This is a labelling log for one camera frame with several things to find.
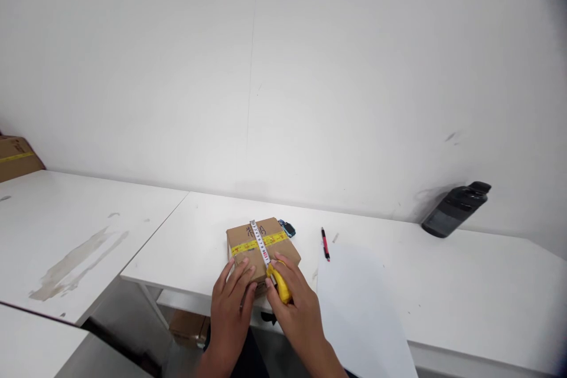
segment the pen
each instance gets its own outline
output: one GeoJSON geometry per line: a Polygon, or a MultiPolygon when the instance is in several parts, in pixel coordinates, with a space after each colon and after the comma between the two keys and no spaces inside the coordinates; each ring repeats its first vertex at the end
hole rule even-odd
{"type": "Polygon", "coordinates": [[[321,228],[321,235],[323,236],[323,251],[325,252],[325,258],[327,261],[331,261],[331,256],[329,255],[329,247],[327,246],[327,237],[325,236],[325,229],[321,228]]]}

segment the small blue object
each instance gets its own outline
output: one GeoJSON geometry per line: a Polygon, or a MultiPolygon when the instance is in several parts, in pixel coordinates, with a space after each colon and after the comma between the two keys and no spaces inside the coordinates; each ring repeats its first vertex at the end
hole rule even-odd
{"type": "Polygon", "coordinates": [[[278,220],[278,222],[279,224],[281,224],[282,229],[284,230],[285,233],[287,233],[289,237],[295,235],[295,228],[291,225],[291,223],[288,223],[287,221],[283,221],[283,220],[278,220]]]}

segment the hand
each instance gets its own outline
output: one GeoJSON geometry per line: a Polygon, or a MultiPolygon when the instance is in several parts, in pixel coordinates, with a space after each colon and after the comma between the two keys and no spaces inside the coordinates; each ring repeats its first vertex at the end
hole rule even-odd
{"type": "Polygon", "coordinates": [[[231,258],[214,284],[211,302],[211,341],[201,358],[197,370],[198,377],[230,376],[240,356],[250,326],[257,286],[256,282],[248,286],[256,269],[255,266],[246,269],[248,263],[248,258],[244,258],[227,281],[226,278],[234,264],[234,258],[231,258]]]}
{"type": "Polygon", "coordinates": [[[275,257],[283,263],[272,259],[272,265],[282,275],[293,297],[293,304],[282,303],[272,280],[266,278],[266,296],[283,333],[311,376],[346,377],[331,344],[325,339],[317,294],[296,264],[279,253],[275,257]]]}

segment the white paper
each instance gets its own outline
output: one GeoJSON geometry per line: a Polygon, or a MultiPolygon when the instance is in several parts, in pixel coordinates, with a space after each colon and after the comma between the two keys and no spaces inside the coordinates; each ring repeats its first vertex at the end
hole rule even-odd
{"type": "Polygon", "coordinates": [[[402,324],[382,282],[382,263],[358,247],[321,249],[317,294],[325,337],[360,378],[417,378],[402,324]]]}

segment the table leg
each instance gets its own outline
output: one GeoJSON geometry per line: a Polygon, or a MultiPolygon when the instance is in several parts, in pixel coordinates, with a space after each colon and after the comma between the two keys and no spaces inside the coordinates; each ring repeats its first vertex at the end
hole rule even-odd
{"type": "Polygon", "coordinates": [[[154,297],[152,297],[152,295],[149,293],[148,288],[143,283],[139,283],[138,285],[139,285],[140,289],[142,290],[142,293],[146,296],[146,299],[148,300],[150,306],[152,307],[152,309],[154,309],[159,320],[163,323],[165,329],[169,330],[170,325],[169,325],[169,323],[167,323],[167,320],[165,320],[164,314],[159,309],[159,306],[155,302],[154,297]]]}

